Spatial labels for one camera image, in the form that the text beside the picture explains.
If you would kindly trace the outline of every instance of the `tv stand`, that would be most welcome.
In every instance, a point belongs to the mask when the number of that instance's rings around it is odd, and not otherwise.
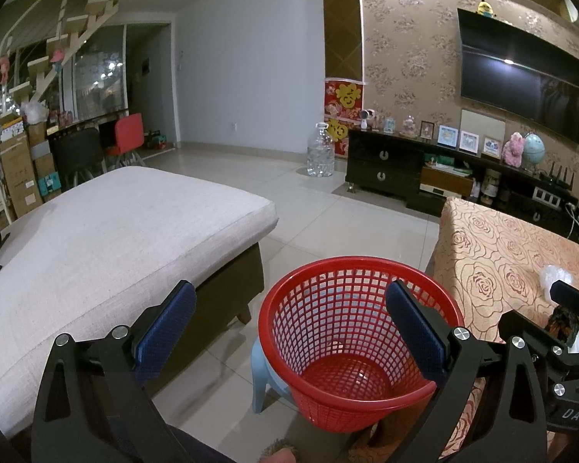
[[[412,210],[439,217],[446,198],[420,190],[425,154],[453,157],[459,166],[461,162],[467,162],[474,171],[474,177],[480,182],[486,169],[501,173],[500,190],[507,189],[510,196],[506,202],[494,201],[493,208],[558,235],[566,237],[569,234],[572,219],[565,212],[564,204],[571,203],[577,207],[579,203],[570,191],[540,179],[538,174],[445,147],[435,141],[350,130],[345,177],[349,183],[348,191],[355,191],[356,186],[360,186],[394,195],[404,199],[406,207]],[[532,200],[537,186],[561,198],[560,210]],[[578,241],[577,233],[574,233],[571,240]]]

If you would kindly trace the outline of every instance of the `basket bottom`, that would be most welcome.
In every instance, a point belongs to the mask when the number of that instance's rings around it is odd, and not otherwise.
[[[353,400],[383,400],[394,397],[393,386],[383,368],[369,358],[333,354],[307,366],[303,379],[325,392]]]

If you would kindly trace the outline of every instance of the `blue gripper pad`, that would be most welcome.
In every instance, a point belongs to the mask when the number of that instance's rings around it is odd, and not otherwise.
[[[165,308],[137,343],[133,356],[133,374],[141,386],[159,376],[167,358],[195,313],[195,287],[179,284]]]
[[[399,329],[403,341],[408,345],[421,374],[439,387],[444,384],[448,375],[446,347],[421,311],[435,312],[438,318],[444,320],[436,310],[426,307],[419,310],[419,305],[403,282],[396,280],[388,286],[386,290],[388,314]]]

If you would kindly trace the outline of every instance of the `white mattress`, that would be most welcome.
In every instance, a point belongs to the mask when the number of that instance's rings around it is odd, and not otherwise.
[[[105,336],[270,233],[272,202],[155,169],[112,171],[14,222],[0,250],[0,429],[32,419],[57,335]]]

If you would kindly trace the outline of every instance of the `furry slipper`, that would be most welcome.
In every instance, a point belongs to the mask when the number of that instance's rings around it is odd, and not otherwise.
[[[262,463],[262,461],[264,461],[266,458],[269,458],[275,453],[278,453],[279,451],[281,451],[281,449],[289,449],[292,455],[294,455],[294,458],[296,458],[296,463],[301,463],[298,449],[296,449],[292,444],[290,444],[285,439],[277,439],[270,446],[264,449],[264,452],[260,456],[257,463]]]

